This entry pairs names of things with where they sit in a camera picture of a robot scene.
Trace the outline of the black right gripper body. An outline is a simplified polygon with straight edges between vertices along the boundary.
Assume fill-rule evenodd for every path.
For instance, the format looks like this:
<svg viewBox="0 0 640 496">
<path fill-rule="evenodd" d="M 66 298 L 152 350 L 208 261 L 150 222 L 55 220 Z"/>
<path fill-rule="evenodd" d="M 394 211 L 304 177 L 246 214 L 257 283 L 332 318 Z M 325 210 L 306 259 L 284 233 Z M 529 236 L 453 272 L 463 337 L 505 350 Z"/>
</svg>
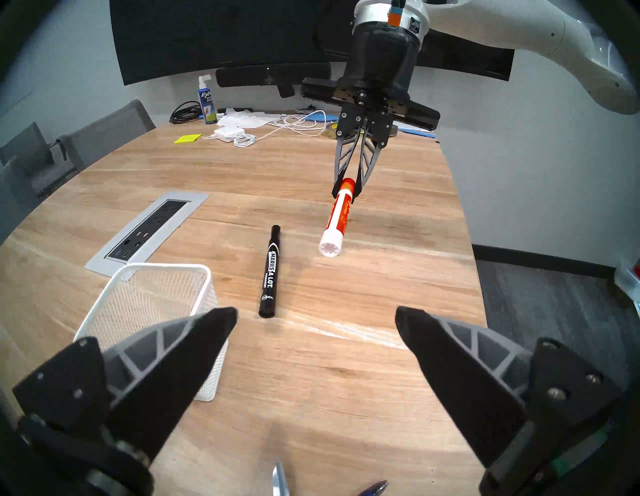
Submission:
<svg viewBox="0 0 640 496">
<path fill-rule="evenodd" d="M 363 106 L 371 113 L 390 113 L 393 121 L 434 131 L 440 113 L 411 100 L 408 93 L 419 39 L 403 27 L 365 22 L 355 27 L 343 75 L 334 80 L 307 77 L 303 97 L 336 106 Z"/>
</svg>

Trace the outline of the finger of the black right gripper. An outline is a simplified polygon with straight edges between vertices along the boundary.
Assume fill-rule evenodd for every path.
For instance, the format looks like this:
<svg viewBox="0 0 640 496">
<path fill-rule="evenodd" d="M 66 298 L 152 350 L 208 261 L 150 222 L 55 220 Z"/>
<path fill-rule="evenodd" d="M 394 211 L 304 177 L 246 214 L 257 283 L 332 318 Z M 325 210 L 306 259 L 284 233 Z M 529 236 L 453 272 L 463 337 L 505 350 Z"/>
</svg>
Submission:
<svg viewBox="0 0 640 496">
<path fill-rule="evenodd" d="M 357 151 L 357 162 L 354 173 L 354 200 L 358 198 L 367 184 L 380 153 L 389 142 L 393 121 L 394 117 L 390 113 L 371 113 L 356 133 L 354 149 Z"/>
<path fill-rule="evenodd" d="M 336 149 L 332 196 L 337 198 L 351 158 L 357 149 L 361 130 L 365 122 L 363 106 L 343 106 L 336 128 Z"/>
</svg>

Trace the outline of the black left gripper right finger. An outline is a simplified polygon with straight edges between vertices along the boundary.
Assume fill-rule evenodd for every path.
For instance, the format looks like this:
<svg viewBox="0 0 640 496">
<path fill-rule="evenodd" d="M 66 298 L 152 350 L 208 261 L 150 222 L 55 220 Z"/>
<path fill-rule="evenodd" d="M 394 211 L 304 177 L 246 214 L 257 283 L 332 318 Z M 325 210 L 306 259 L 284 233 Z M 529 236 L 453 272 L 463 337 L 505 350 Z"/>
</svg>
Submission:
<svg viewBox="0 0 640 496">
<path fill-rule="evenodd" d="M 537 467 L 604 426 L 623 391 L 558 340 L 533 352 L 491 329 L 398 306 L 395 325 L 467 444 L 490 466 Z"/>
</svg>

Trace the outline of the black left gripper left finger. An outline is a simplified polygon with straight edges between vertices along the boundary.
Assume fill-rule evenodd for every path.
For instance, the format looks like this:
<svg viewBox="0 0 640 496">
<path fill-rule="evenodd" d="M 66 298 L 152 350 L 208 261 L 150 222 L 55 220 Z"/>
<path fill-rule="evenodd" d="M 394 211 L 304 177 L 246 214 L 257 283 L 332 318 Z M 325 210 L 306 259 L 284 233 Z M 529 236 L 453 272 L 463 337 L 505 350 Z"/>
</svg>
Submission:
<svg viewBox="0 0 640 496">
<path fill-rule="evenodd" d="M 106 351 L 73 342 L 13 388 L 23 417 L 64 438 L 99 442 L 108 431 L 153 462 L 213 369 L 238 320 L 234 307 L 136 332 Z"/>
</svg>

